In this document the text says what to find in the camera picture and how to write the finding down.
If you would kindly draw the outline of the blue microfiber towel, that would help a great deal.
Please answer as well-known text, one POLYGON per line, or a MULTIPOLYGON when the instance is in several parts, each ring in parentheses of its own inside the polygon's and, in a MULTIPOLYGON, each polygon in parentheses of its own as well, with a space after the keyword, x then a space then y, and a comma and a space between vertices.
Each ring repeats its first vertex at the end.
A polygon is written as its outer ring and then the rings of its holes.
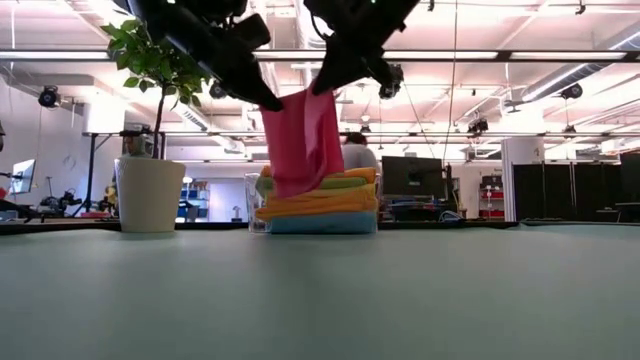
POLYGON ((375 212, 336 212, 274 218, 271 234, 370 234, 377 231, 375 212))

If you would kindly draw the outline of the pink microfiber towel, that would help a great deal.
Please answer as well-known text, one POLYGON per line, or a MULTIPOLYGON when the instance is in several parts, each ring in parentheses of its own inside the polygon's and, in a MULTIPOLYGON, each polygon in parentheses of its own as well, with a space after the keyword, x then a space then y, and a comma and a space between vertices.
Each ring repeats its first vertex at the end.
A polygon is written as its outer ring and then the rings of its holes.
POLYGON ((336 106, 331 90, 310 88, 280 99, 283 109, 260 109, 270 174, 279 197, 316 189, 322 180, 344 171, 336 106))

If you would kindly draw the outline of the white computer monitor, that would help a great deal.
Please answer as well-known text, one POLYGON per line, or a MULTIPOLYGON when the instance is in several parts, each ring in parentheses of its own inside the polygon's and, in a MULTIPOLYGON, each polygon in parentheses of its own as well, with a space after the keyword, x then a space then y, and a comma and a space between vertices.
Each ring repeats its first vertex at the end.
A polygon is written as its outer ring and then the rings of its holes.
POLYGON ((13 165, 10 182, 10 193, 12 195, 26 194, 31 191, 35 166, 35 159, 25 160, 13 165))

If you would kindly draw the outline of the potted green leafy plant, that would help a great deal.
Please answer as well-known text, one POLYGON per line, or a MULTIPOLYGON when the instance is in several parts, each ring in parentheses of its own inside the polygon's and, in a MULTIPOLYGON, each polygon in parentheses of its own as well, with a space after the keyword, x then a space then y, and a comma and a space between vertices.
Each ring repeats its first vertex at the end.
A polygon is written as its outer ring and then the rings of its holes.
POLYGON ((118 217, 121 230, 129 233, 167 233, 175 230, 182 180, 186 167, 160 155, 160 128, 165 100, 177 105, 200 106, 202 85, 211 77, 168 41, 153 40, 146 25, 129 19, 101 29, 111 37, 108 49, 116 54, 119 70, 130 77, 123 86, 145 93, 160 92, 155 123, 143 141, 152 140, 151 155, 127 155, 115 160, 118 217))

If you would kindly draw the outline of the clear plastic bin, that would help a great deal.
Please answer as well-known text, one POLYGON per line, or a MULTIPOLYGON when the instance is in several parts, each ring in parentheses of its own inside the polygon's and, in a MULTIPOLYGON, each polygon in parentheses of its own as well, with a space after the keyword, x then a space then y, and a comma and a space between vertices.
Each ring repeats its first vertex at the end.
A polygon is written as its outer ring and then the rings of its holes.
MULTIPOLYGON (((270 224, 274 218, 271 219, 270 221, 263 221, 258 219, 255 213, 259 208, 266 207, 266 203, 269 199, 271 198, 285 199, 285 198, 277 196, 275 192, 275 188, 271 191, 257 190, 255 185, 259 177, 264 177, 264 176, 261 176, 260 173, 248 174, 245 176, 245 190, 246 190, 249 229, 252 232, 256 232, 256 233, 262 232, 262 233, 271 234, 270 224)), ((378 210, 379 210, 379 195, 378 195, 379 180, 380 180, 380 177, 376 173, 375 181, 373 183, 368 183, 368 184, 375 185, 375 192, 363 192, 363 193, 368 193, 370 195, 374 195, 378 201, 378 207, 375 211, 363 211, 363 212, 375 212, 377 215, 377 222, 378 222, 378 210)))

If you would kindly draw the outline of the shelf with red bins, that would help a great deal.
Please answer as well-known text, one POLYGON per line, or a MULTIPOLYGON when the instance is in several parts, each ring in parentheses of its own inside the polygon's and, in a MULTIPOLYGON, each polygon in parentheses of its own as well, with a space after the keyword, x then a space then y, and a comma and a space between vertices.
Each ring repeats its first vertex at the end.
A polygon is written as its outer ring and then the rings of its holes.
POLYGON ((501 221, 505 217, 504 189, 501 175, 483 175, 479 185, 480 218, 501 221))

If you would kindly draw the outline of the teal table mat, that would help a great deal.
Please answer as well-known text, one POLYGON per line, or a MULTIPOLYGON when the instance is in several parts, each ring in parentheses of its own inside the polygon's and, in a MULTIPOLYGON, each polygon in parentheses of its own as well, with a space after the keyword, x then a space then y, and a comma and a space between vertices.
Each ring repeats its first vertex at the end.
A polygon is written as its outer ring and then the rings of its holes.
POLYGON ((640 226, 0 237, 0 360, 640 360, 640 226))

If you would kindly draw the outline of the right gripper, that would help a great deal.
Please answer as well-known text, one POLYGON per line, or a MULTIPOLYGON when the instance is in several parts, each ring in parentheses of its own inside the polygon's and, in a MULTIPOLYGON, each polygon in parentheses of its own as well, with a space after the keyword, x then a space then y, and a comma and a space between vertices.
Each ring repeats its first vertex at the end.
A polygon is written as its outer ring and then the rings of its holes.
POLYGON ((371 77, 370 62, 382 58, 383 45, 402 32, 420 0, 327 0, 327 24, 333 34, 312 93, 320 95, 371 77))

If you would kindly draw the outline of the black partition wall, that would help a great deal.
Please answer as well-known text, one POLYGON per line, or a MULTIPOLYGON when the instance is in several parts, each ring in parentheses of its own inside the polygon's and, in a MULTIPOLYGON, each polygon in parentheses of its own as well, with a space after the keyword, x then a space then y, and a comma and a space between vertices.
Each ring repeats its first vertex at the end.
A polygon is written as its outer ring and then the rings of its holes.
POLYGON ((517 220, 640 223, 640 153, 619 164, 514 165, 517 220))

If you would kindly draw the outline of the white ribbed ceiling duct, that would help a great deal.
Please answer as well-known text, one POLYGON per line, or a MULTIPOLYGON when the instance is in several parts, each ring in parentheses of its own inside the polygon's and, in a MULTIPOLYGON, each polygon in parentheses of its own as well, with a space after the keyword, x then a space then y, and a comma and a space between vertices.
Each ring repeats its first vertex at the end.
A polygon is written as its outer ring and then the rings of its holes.
POLYGON ((316 33, 310 11, 304 5, 304 0, 294 0, 297 28, 302 45, 305 48, 323 48, 324 41, 316 33))

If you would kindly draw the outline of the black aluminium table frame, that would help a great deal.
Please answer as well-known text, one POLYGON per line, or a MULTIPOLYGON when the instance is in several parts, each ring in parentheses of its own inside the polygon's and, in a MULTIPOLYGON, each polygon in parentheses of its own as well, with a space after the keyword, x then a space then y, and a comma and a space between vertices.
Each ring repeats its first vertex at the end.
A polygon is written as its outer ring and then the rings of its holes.
MULTIPOLYGON (((444 230, 444 229, 463 229, 463 228, 491 228, 491 229, 508 229, 517 227, 518 222, 483 222, 483 221, 465 221, 465 222, 383 222, 378 225, 379 230, 444 230)), ((226 230, 248 230, 247 223, 177 223, 176 230, 206 230, 206 231, 226 231, 226 230)), ((73 231, 73 230, 107 230, 120 231, 121 226, 117 222, 98 221, 98 222, 67 222, 67 223, 21 223, 8 222, 0 223, 0 236, 18 235, 27 233, 56 232, 56 231, 73 231)))

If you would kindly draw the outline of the white square column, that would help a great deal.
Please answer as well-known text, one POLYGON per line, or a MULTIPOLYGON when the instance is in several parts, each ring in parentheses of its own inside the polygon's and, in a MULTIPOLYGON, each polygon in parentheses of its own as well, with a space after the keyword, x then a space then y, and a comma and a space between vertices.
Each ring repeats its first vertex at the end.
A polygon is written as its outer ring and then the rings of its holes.
POLYGON ((510 137, 501 142, 505 220, 516 222, 540 212, 541 163, 545 146, 541 137, 510 137))

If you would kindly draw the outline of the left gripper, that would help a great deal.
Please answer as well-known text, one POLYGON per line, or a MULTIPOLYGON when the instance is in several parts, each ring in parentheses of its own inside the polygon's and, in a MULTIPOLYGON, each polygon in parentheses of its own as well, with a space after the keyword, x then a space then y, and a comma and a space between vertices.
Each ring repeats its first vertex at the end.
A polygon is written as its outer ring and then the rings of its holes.
POLYGON ((128 0, 154 42, 164 40, 190 55, 228 96, 281 111, 283 103, 264 82, 260 67, 226 26, 213 22, 242 15, 247 0, 128 0))

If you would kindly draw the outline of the shelf with blue bins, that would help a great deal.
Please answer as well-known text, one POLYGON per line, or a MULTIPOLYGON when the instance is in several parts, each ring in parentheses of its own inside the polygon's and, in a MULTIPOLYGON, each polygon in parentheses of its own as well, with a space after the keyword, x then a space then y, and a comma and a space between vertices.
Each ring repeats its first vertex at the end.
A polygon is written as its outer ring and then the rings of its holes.
POLYGON ((177 219, 180 222, 209 221, 209 183, 194 181, 184 183, 180 193, 177 219))

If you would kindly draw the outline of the grey round ceiling duct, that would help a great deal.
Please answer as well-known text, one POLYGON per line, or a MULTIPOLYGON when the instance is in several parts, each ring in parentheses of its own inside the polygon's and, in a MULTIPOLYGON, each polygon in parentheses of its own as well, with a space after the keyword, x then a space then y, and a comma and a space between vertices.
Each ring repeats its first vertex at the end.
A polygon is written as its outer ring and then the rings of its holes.
MULTIPOLYGON (((596 45, 596 50, 640 51, 640 21, 596 45)), ((567 64, 529 85, 520 101, 530 103, 557 93, 610 66, 610 63, 582 62, 567 64)))

